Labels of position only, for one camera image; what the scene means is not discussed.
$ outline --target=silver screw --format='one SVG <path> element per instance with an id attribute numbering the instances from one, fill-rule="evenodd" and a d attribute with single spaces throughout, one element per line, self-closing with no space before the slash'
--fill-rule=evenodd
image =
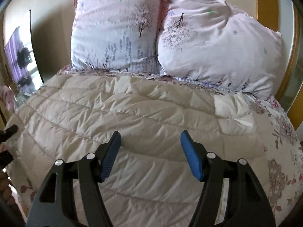
<path id="1" fill-rule="evenodd" d="M 246 164 L 247 164 L 247 161 L 246 161 L 245 159 L 240 159 L 240 160 L 239 160 L 239 163 L 240 163 L 241 165 L 246 165 Z"/>
<path id="2" fill-rule="evenodd" d="M 55 162 L 56 166 L 61 166 L 62 164 L 63 164 L 63 160 L 61 160 L 61 159 L 56 160 L 56 162 Z"/>
<path id="3" fill-rule="evenodd" d="M 212 153 L 212 152 L 209 152 L 207 154 L 207 157 L 210 158 L 210 159 L 214 159 L 216 157 L 216 155 L 214 153 Z"/>
<path id="4" fill-rule="evenodd" d="M 94 153 L 89 153 L 87 156 L 86 156 L 87 159 L 93 159 L 95 158 L 95 154 Z"/>

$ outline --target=white pillow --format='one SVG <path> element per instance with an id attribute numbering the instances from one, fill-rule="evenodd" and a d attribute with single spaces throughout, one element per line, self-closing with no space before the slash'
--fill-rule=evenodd
<path id="1" fill-rule="evenodd" d="M 75 69 L 158 74 L 161 0 L 78 0 L 71 41 Z"/>
<path id="2" fill-rule="evenodd" d="M 164 73 L 267 99 L 281 35 L 224 0 L 171 0 L 158 38 Z"/>

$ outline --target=purple curtain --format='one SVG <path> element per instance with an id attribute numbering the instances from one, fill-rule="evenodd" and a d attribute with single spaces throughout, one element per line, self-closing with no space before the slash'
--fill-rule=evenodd
<path id="1" fill-rule="evenodd" d="M 23 49 L 23 43 L 20 39 L 19 34 L 20 27 L 17 27 L 12 34 L 9 42 L 5 46 L 5 53 L 9 61 L 9 68 L 11 70 L 12 78 L 15 84 L 19 82 L 22 77 L 28 75 L 28 70 L 26 68 L 20 69 L 17 63 L 17 52 Z"/>

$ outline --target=comforter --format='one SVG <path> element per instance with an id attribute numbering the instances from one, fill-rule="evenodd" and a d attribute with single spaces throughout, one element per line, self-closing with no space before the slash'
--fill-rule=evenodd
<path id="1" fill-rule="evenodd" d="M 182 151 L 183 130 L 222 159 L 247 159 L 277 224 L 303 189 L 302 149 L 275 100 L 129 74 L 55 75 L 7 126 L 13 124 L 19 131 L 6 142 L 14 156 L 8 172 L 28 206 L 55 160 L 79 160 L 120 132 L 113 170 L 99 185 L 114 226 L 188 226 L 203 183 Z M 85 223 L 78 182 L 74 192 Z M 223 194 L 218 222 L 226 200 Z"/>

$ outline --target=upside-down tree print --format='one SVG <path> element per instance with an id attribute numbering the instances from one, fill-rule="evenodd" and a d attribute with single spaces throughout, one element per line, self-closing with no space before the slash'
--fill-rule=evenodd
<path id="1" fill-rule="evenodd" d="M 167 28 L 165 28 L 164 33 L 166 34 L 166 37 L 163 40 L 164 46 L 169 47 L 171 50 L 182 52 L 180 43 L 188 42 L 188 38 L 192 34 L 188 28 L 188 23 L 184 21 L 184 13 L 181 14 L 179 19 L 172 18 L 172 20 L 169 21 Z"/>
<path id="2" fill-rule="evenodd" d="M 139 31 L 139 37 L 141 37 L 142 31 L 148 31 L 155 23 L 155 9 L 146 2 L 140 2 L 126 17 L 126 20 L 130 21 L 134 29 Z"/>

